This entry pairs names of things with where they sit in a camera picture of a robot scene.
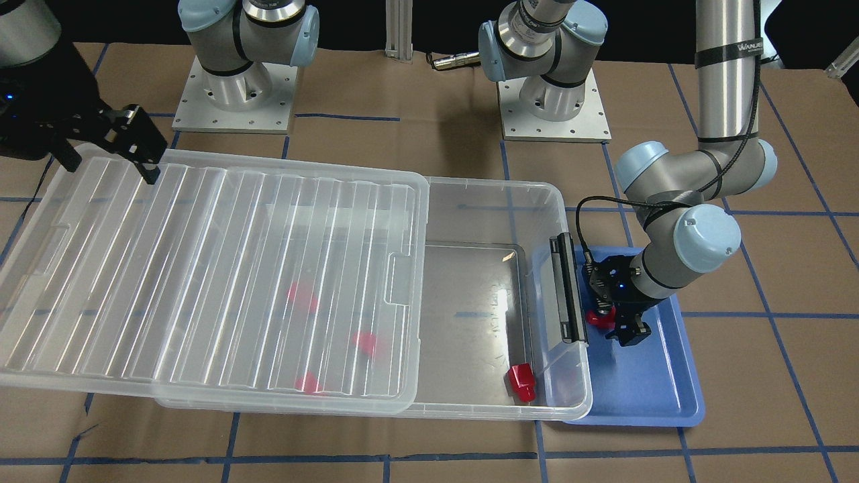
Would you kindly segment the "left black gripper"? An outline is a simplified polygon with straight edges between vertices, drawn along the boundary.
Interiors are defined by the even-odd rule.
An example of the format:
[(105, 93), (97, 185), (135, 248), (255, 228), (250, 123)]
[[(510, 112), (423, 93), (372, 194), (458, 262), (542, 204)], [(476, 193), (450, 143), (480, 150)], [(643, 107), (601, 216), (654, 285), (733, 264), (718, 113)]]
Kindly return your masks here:
[(593, 301), (590, 317), (613, 320), (616, 309), (615, 339), (621, 347), (638, 345), (651, 336), (644, 313), (660, 302), (635, 287), (642, 269), (633, 267), (633, 260), (633, 256), (607, 256), (596, 261), (592, 254), (584, 254), (583, 274)]

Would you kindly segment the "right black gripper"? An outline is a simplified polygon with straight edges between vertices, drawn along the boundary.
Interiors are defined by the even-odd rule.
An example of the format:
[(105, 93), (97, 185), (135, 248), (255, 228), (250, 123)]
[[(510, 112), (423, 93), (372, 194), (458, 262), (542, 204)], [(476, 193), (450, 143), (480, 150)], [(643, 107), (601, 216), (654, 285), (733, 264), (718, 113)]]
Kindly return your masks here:
[(71, 140), (89, 142), (131, 162), (156, 184), (168, 143), (140, 105), (111, 109), (94, 74), (70, 40), (43, 56), (2, 67), (2, 156), (37, 161), (52, 156), (70, 173), (82, 158)]

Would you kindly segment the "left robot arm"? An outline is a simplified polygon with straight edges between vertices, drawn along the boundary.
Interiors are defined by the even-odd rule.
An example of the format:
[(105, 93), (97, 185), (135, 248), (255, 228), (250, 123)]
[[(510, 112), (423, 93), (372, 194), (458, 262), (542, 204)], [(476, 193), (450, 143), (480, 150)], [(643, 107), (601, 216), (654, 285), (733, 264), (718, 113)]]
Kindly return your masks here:
[[(713, 199), (768, 184), (777, 157), (758, 133), (764, 51), (758, 1), (699, 1), (695, 68), (697, 149), (674, 155), (656, 141), (615, 164), (621, 202), (632, 206), (648, 245), (635, 256), (595, 261), (581, 231), (583, 272), (607, 339), (623, 347), (650, 336), (644, 313), (706, 273), (742, 244), (736, 218)], [(523, 79), (519, 103), (544, 121), (573, 119), (607, 34), (604, 13), (585, 1), (515, 1), (478, 31), (478, 54), (492, 82)]]

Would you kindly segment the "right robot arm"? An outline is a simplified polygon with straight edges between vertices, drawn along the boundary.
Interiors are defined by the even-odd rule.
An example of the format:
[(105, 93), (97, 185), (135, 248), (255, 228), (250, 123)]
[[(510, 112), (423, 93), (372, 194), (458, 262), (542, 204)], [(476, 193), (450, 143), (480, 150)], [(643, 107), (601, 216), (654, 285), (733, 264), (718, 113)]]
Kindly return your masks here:
[[(216, 107), (260, 104), (270, 88), (263, 64), (310, 65), (319, 12), (304, 1), (181, 1), (181, 27), (205, 71)], [(70, 173), (89, 142), (131, 162), (147, 184), (168, 143), (138, 104), (111, 108), (94, 74), (45, 1), (2, 2), (2, 156), (53, 156)]]

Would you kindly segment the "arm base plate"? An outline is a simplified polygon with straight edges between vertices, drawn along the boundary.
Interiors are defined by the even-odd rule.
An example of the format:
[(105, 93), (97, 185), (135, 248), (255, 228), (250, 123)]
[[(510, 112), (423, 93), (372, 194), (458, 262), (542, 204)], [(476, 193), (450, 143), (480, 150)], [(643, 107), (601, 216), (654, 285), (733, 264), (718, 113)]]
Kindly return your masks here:
[(215, 76), (194, 59), (172, 128), (180, 132), (288, 134), (299, 68), (254, 63)]
[(497, 83), (503, 139), (525, 142), (609, 142), (611, 128), (595, 73), (565, 89), (540, 76)]

